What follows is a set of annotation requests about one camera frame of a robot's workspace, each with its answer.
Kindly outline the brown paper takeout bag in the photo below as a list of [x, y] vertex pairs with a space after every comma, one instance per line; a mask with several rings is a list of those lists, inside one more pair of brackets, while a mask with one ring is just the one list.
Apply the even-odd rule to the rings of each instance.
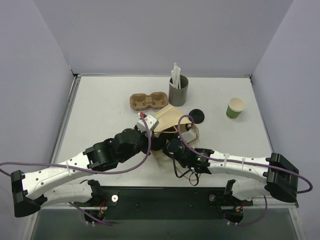
[[[151, 140], [151, 153], [155, 158], [155, 161], [163, 173], [169, 173], [177, 171], [183, 178], [189, 180], [193, 186], [198, 185], [200, 180], [200, 174], [194, 171], [187, 172], [181, 171], [181, 167], [173, 166], [173, 161], [170, 157], [163, 153], [163, 147], [173, 137], [179, 137], [178, 133], [178, 120], [183, 113], [172, 105], [167, 105], [153, 116], [159, 121], [158, 126], [155, 128]], [[181, 120], [181, 125], [190, 124], [191, 121], [187, 118]], [[200, 141], [200, 133], [197, 127], [198, 140], [188, 144], [192, 148], [196, 148]]]

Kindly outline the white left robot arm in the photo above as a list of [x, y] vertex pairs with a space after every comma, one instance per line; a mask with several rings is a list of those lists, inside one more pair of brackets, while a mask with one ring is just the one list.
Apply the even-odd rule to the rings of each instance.
[[111, 175], [119, 163], [140, 152], [148, 157], [152, 150], [160, 150], [165, 144], [163, 134], [157, 137], [153, 131], [127, 128], [60, 164], [28, 173], [14, 171], [10, 174], [14, 216], [27, 217], [42, 207], [65, 202], [100, 205], [109, 197], [97, 180], [78, 184], [70, 181], [94, 174]]

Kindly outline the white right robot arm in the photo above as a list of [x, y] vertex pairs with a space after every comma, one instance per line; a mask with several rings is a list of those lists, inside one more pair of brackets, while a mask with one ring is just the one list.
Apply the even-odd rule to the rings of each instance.
[[267, 157], [241, 157], [211, 149], [191, 151], [179, 138], [173, 138], [162, 151], [183, 168], [197, 174], [226, 174], [241, 177], [228, 180], [225, 194], [238, 200], [271, 196], [285, 203], [295, 203], [299, 170], [279, 153]]

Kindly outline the brown pulp cup carrier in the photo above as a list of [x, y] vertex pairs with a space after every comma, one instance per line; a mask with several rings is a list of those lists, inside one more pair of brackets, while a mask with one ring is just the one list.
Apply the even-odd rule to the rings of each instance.
[[153, 92], [151, 94], [135, 93], [129, 98], [130, 107], [140, 111], [148, 108], [162, 109], [168, 104], [168, 96], [165, 92]]

